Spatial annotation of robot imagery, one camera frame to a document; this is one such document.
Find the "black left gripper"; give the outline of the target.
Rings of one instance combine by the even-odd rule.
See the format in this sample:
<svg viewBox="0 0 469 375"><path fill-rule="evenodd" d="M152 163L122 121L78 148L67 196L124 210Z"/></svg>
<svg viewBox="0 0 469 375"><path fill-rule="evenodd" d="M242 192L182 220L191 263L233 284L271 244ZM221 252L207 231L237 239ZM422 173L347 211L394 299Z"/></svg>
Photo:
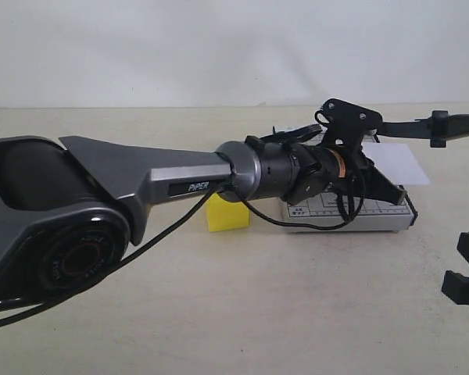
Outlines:
<svg viewBox="0 0 469 375"><path fill-rule="evenodd" d="M325 191L365 195L393 205L400 205L406 197L406 190L392 183L362 152L352 152L344 145L318 145L312 147L312 155Z"/></svg>

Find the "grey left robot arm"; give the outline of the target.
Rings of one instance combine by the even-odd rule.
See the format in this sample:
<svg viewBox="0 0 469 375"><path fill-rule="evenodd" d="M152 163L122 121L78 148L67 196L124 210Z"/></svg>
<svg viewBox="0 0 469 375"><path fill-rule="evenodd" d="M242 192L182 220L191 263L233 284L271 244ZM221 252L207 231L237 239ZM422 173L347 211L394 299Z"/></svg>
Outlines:
<svg viewBox="0 0 469 375"><path fill-rule="evenodd" d="M360 145L249 136L197 152L81 136L0 138L0 312L101 276L141 243L153 206L210 189L228 202L290 205L325 190L392 204L406 195Z"/></svg>

